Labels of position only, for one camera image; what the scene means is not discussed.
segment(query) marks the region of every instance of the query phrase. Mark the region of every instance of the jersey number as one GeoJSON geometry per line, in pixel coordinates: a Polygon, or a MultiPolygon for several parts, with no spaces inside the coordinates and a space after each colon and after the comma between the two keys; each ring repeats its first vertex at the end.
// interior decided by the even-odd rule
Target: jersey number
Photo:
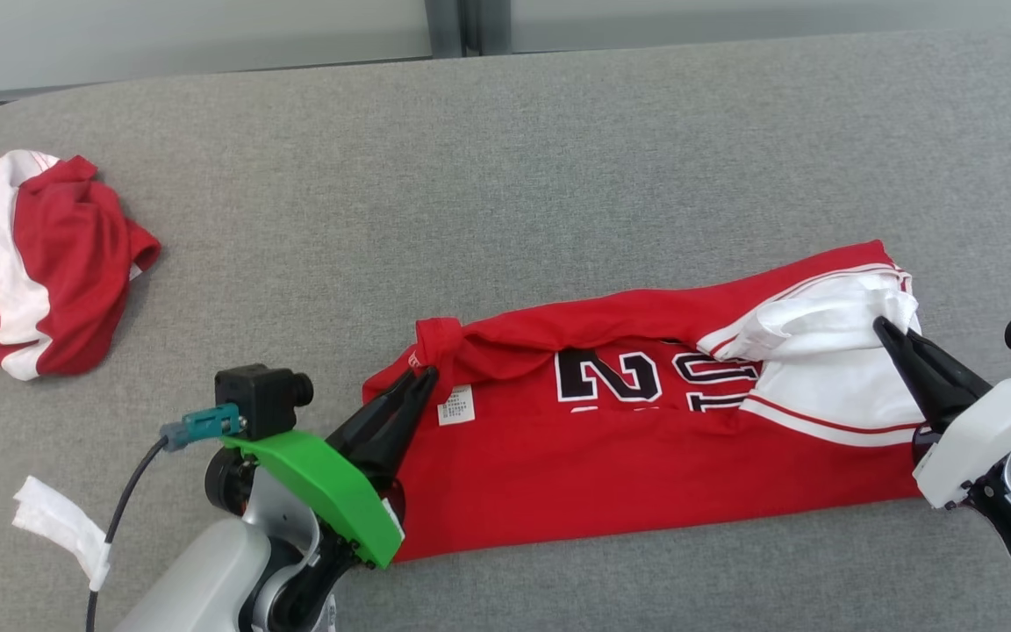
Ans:
{"type": "Polygon", "coordinates": [[[645,353],[623,353],[616,371],[593,349],[565,349],[556,355],[556,387],[561,401],[599,399],[599,380],[619,401],[653,401],[662,395],[657,364],[645,353]]]}
{"type": "MultiPolygon", "coordinates": [[[[759,373],[753,365],[722,363],[703,353],[686,352],[673,356],[673,367],[691,384],[754,381],[759,373]]],[[[599,399],[599,382],[619,401],[653,401],[662,395],[657,364],[645,353],[636,351],[619,356],[619,369],[604,363],[593,349],[565,349],[556,355],[556,390],[561,401],[599,399]]],[[[746,390],[738,395],[706,395],[686,392],[690,411],[703,413],[713,409],[734,409],[743,403],[746,390]]]]}

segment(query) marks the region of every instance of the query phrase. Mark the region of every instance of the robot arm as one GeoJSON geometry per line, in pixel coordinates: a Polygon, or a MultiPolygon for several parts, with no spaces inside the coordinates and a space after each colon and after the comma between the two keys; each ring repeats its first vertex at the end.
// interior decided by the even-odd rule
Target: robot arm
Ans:
{"type": "Polygon", "coordinates": [[[982,514],[1011,556],[1011,377],[990,388],[924,337],[886,319],[875,331],[926,420],[912,441],[920,491],[936,509],[982,514]]]}
{"type": "Polygon", "coordinates": [[[312,396],[306,376],[262,364],[217,373],[217,408],[236,405],[240,423],[195,415],[192,432],[163,433],[185,444],[220,429],[205,493],[235,517],[197,537],[116,632],[319,629],[338,578],[384,568],[400,547],[396,471],[436,378],[405,373],[324,441],[293,429],[294,408],[312,396]]]}

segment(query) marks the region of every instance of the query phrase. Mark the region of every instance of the gray cushion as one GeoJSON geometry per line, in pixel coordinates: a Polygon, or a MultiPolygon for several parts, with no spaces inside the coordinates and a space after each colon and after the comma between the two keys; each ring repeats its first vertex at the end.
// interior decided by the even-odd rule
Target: gray cushion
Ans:
{"type": "MultiPolygon", "coordinates": [[[[158,425],[229,365],[308,372],[302,427],[325,433],[422,317],[718,283],[879,237],[928,335],[1011,375],[1011,31],[101,85],[1,107],[17,148],[96,162],[166,250],[99,369],[0,370],[0,631],[84,615],[72,556],[10,526],[25,475],[107,525],[158,425]]],[[[144,477],[100,629],[217,516],[213,449],[144,477]]],[[[443,556],[337,595],[350,632],[1011,629],[990,529],[922,501],[443,556]]]]}

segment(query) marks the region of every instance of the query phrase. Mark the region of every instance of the white sleeve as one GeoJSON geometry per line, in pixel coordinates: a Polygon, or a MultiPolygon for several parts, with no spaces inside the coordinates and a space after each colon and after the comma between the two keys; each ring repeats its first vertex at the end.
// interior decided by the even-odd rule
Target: white sleeve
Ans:
{"type": "Polygon", "coordinates": [[[755,309],[728,353],[763,362],[742,409],[835,443],[910,441],[922,415],[871,329],[887,317],[918,331],[904,287],[886,273],[842,276],[755,309]]]}

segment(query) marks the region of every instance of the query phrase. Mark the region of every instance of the basketball jersey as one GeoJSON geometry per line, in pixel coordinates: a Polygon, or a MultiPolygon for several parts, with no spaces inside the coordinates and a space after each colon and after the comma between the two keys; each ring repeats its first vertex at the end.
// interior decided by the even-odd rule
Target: basketball jersey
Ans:
{"type": "Polygon", "coordinates": [[[398,559],[915,495],[918,408],[871,323],[916,329],[880,242],[713,287],[461,325],[370,377],[439,381],[400,477],[398,559]]]}
{"type": "Polygon", "coordinates": [[[19,380],[95,368],[160,252],[83,157],[0,156],[1,367],[19,380]]]}

